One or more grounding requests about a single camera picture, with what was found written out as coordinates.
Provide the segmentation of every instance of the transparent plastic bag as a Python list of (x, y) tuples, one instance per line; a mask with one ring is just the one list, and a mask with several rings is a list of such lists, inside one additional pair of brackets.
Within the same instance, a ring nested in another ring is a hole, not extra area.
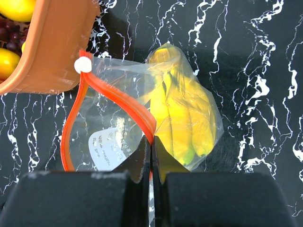
[(137, 149), (143, 135), (150, 143), (159, 136), (189, 170), (211, 152), (223, 132), (222, 120), (212, 94), (197, 82), (178, 48), (165, 44), (146, 64), (84, 51), (80, 56), (91, 59), (92, 71), (81, 72), (63, 129), (65, 170), (111, 171)]

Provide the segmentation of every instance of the marble countertop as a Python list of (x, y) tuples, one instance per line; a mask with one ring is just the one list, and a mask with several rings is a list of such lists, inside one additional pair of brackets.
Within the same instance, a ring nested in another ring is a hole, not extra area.
[[(100, 5), (87, 50), (144, 62), (167, 41), (180, 47), (223, 117), (225, 133), (199, 170), (271, 175), (302, 225), (303, 1)], [(24, 173), (63, 170), (61, 133), (76, 94), (0, 96), (0, 205)]]

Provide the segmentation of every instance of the bunch of grapes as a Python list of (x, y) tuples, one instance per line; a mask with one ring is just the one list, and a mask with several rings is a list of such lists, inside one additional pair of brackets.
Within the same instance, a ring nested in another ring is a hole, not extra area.
[(4, 48), (21, 55), (21, 47), (27, 38), (28, 28), (20, 31), (20, 26), (9, 19), (0, 17), (0, 42), (5, 42)]

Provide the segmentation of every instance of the orange container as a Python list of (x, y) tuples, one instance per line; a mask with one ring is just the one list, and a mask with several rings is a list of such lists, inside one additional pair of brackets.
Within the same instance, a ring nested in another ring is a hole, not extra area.
[(37, 0), (20, 62), (0, 84), (7, 92), (58, 94), (75, 87), (79, 50), (86, 49), (97, 0)]

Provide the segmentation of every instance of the white printed label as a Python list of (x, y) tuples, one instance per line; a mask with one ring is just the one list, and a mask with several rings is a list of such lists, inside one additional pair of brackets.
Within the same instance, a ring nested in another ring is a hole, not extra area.
[(117, 130), (97, 131), (89, 138), (89, 152), (99, 171), (111, 171), (126, 159), (116, 141)]

